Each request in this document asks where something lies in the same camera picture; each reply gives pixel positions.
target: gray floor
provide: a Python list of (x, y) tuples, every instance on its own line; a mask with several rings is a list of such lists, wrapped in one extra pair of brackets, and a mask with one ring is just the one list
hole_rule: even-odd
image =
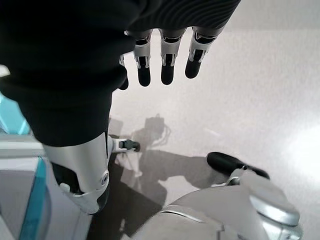
[(300, 210), (304, 239), (319, 238), (319, 14), (317, 0), (243, 0), (193, 80), (184, 76), (186, 32), (169, 86), (158, 31), (149, 87), (125, 56), (129, 88), (114, 93), (110, 133), (139, 140), (142, 151), (116, 159), (107, 211), (118, 219), (100, 223), (101, 239), (127, 239), (161, 206), (223, 181), (205, 162), (213, 151), (265, 169)]

